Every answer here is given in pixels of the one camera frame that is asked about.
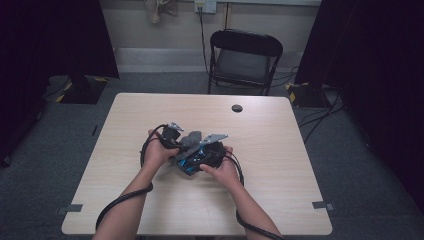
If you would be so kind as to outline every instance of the baseboard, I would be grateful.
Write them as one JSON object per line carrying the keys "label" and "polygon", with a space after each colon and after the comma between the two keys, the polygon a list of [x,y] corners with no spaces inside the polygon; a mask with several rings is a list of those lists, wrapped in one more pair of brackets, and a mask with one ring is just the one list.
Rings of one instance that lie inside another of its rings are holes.
{"label": "baseboard", "polygon": [[[286,52],[277,72],[290,72],[299,66],[302,52]],[[206,52],[209,65],[210,53]],[[205,60],[201,49],[116,48],[115,59],[119,72],[201,72]]]}

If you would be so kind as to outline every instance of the person's left hand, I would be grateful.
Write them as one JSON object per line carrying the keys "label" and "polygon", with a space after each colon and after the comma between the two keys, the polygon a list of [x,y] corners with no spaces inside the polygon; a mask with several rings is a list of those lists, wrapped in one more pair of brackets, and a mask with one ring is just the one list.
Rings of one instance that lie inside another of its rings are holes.
{"label": "person's left hand", "polygon": [[143,167],[152,167],[155,170],[158,170],[168,158],[177,155],[179,149],[166,149],[163,147],[162,143],[159,141],[156,132],[150,139],[150,143],[147,146],[146,153],[144,155],[144,165]]}

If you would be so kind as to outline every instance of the hand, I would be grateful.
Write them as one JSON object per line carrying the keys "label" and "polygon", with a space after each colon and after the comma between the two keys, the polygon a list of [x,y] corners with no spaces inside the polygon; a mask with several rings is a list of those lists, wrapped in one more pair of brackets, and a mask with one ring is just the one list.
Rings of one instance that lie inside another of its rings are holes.
{"label": "hand", "polygon": [[144,165],[143,167],[152,167],[155,170],[158,170],[168,158],[177,155],[178,148],[166,149],[163,147],[162,143],[159,141],[156,132],[150,139],[150,143],[147,146],[146,153],[144,155]]}
{"label": "hand", "polygon": [[[225,150],[227,150],[227,156],[231,157],[233,148],[225,146]],[[222,184],[227,189],[234,184],[240,183],[239,177],[237,175],[236,166],[227,157],[224,157],[224,159],[222,160],[222,164],[219,168],[213,168],[206,164],[201,164],[200,169],[212,175],[220,184]]]}

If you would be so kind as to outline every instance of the table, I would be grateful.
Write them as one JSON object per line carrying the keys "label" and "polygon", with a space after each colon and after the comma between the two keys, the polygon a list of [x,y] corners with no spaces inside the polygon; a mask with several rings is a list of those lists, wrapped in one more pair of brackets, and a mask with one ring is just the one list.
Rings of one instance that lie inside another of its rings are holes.
{"label": "table", "polygon": [[[232,106],[243,111],[236,113]],[[101,210],[120,195],[140,169],[148,129],[175,122],[190,131],[228,134],[245,176],[245,187],[283,235],[327,235],[332,226],[288,99],[121,93],[115,98],[62,231],[91,235]],[[138,234],[244,235],[230,195],[204,172],[186,176],[164,165],[147,195]]]}

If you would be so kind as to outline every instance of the wall outlet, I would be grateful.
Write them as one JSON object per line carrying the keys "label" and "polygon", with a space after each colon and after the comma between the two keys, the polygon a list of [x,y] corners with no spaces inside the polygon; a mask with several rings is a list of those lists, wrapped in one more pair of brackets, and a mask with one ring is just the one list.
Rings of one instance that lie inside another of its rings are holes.
{"label": "wall outlet", "polygon": [[205,0],[195,0],[194,1],[194,12],[200,12],[199,8],[203,13],[206,13],[206,4]]}
{"label": "wall outlet", "polygon": [[216,13],[216,0],[195,0],[194,12],[199,12],[199,8],[202,13]]}

